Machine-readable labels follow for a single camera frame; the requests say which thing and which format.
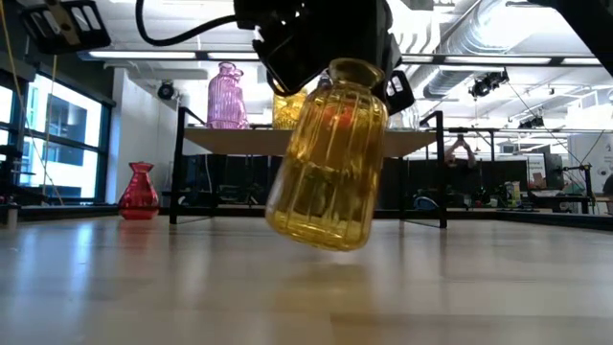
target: wooden floor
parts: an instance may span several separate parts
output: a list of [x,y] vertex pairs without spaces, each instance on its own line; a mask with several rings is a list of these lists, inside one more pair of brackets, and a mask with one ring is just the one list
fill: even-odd
[[0,343],[612,344],[613,236],[378,221],[329,253],[262,219],[0,231]]

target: spotlight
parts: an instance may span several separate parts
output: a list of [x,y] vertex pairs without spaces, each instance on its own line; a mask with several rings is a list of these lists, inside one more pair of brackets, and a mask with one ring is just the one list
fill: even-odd
[[162,81],[162,85],[157,90],[157,97],[159,97],[160,100],[170,101],[176,98],[177,96],[178,96],[178,93],[176,92],[176,89],[172,85],[172,80]]
[[539,128],[545,127],[545,121],[542,116],[532,116],[527,120],[519,123],[519,129],[531,129],[531,128]]
[[468,93],[475,99],[485,97],[489,95],[491,91],[499,88],[501,84],[509,80],[507,70],[503,72],[487,73],[484,77],[475,80],[475,84],[468,89]]

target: black cable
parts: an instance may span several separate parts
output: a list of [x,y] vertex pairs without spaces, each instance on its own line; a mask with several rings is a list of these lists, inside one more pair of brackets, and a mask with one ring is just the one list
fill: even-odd
[[214,29],[220,25],[233,23],[238,21],[238,18],[235,14],[222,16],[217,19],[213,19],[209,22],[206,22],[202,25],[199,25],[189,31],[186,31],[183,34],[178,34],[175,37],[165,38],[165,39],[153,39],[149,37],[147,34],[147,30],[145,29],[145,22],[143,20],[143,6],[145,5],[145,0],[136,0],[135,6],[135,16],[136,16],[136,28],[138,29],[138,33],[141,35],[143,40],[156,47],[165,47],[171,46],[175,44],[179,44],[181,42],[185,42],[186,40],[196,37],[204,32],[207,32],[211,29]]

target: shelf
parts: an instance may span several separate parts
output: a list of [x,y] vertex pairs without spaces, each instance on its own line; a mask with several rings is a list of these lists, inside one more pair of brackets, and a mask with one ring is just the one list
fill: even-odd
[[[216,154],[285,154],[291,130],[185,128],[185,139]],[[415,131],[385,132],[385,156],[403,157],[436,141],[435,133]]]

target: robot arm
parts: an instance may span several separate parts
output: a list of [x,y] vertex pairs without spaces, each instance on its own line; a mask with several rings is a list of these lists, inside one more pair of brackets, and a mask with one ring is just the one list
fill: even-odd
[[[266,67],[268,84],[279,96],[299,92],[335,58],[359,58],[385,73],[385,81],[374,94],[392,108],[390,113],[415,101],[404,74],[394,74],[401,53],[388,33],[392,14],[385,0],[363,0],[359,6],[354,0],[235,0],[234,15],[167,39],[148,36],[144,2],[136,1],[137,27],[143,39],[155,46],[177,44],[230,22],[237,22],[243,30],[257,30],[261,39],[253,41],[253,48]],[[402,87],[387,94],[392,76],[399,78]]]

